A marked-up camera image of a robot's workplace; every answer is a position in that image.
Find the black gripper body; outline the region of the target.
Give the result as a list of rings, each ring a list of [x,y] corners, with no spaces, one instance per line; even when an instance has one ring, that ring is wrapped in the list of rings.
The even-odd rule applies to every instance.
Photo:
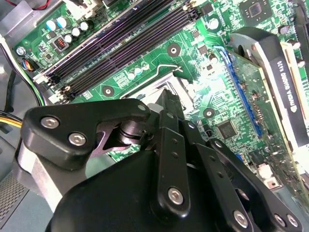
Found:
[[[203,171],[184,152],[142,151],[73,187],[49,232],[229,232]]]

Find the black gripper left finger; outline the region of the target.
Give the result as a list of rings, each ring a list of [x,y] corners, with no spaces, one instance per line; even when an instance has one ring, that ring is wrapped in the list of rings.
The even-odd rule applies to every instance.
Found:
[[[163,90],[155,103],[135,98],[36,107],[28,110],[16,154],[18,181],[45,198],[52,211],[86,180],[91,156],[139,145],[155,154],[151,204],[157,214],[183,218],[190,211],[184,115],[177,95]]]

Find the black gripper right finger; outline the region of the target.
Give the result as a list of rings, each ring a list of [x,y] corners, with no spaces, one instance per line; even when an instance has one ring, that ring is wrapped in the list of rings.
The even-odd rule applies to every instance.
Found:
[[[181,120],[186,161],[197,169],[219,232],[302,232],[296,215],[219,139],[202,139],[196,125],[184,118],[179,96],[172,107]]]

